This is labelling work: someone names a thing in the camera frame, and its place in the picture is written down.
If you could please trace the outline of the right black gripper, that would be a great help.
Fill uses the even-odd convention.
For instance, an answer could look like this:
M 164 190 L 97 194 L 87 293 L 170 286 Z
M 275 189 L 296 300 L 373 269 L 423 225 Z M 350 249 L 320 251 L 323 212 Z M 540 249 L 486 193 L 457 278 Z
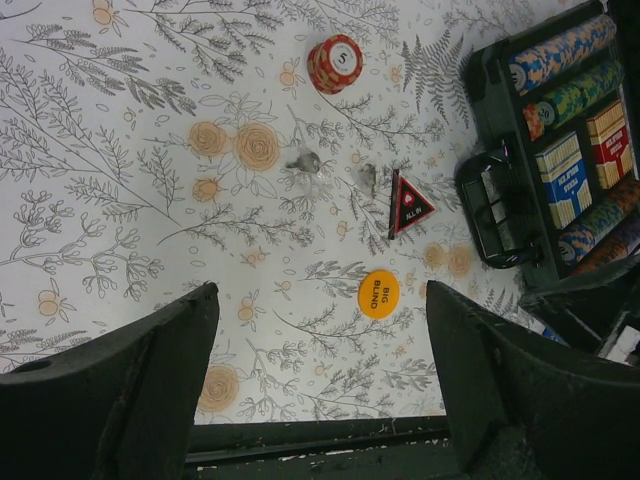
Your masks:
M 524 295 L 520 307 L 564 345 L 600 358 L 624 361 L 624 348 L 639 343 L 637 272 L 598 281 L 583 274 Z

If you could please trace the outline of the red playing card deck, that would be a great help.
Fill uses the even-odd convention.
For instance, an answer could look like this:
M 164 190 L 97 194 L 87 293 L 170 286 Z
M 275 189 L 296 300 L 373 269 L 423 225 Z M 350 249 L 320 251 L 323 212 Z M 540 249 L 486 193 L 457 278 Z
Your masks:
M 608 104 L 587 119 L 600 186 L 614 187 L 633 170 L 633 160 L 624 108 L 621 100 Z

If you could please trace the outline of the yellow big blind button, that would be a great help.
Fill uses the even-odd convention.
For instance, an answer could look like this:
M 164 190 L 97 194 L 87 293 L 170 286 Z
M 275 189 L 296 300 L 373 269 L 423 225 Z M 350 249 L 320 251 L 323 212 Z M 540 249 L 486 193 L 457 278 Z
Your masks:
M 374 320 L 389 317 L 397 308 L 400 285 L 388 270 L 370 272 L 360 283 L 357 295 L 358 307 L 364 315 Z

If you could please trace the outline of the triangular all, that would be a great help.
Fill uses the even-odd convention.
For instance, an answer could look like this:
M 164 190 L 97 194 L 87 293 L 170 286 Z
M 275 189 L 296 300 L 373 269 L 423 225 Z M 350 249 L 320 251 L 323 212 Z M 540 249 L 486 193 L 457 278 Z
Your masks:
M 394 240 L 400 233 L 415 226 L 436 212 L 431 203 L 411 179 L 399 169 L 392 174 L 391 208 L 388 238 Z

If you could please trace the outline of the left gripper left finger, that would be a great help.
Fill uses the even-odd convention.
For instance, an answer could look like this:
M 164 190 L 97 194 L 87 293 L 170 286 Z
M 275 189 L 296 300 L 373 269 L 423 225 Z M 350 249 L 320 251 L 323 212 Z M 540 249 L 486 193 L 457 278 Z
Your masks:
M 2 478 L 181 478 L 219 316 L 206 283 L 2 374 Z

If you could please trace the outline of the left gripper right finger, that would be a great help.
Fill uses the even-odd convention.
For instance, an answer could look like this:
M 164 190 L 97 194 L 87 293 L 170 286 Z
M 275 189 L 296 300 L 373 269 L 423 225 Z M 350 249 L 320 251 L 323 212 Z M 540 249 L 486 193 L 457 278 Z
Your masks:
M 428 283 L 426 307 L 464 474 L 638 478 L 638 369 L 563 346 L 439 281 Z

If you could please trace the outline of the blue playing card deck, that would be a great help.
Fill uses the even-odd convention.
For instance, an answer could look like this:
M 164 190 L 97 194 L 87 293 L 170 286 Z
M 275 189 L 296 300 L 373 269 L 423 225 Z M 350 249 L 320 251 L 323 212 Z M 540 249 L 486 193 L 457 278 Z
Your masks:
M 576 132 L 535 156 L 553 225 L 564 229 L 592 205 L 587 171 Z

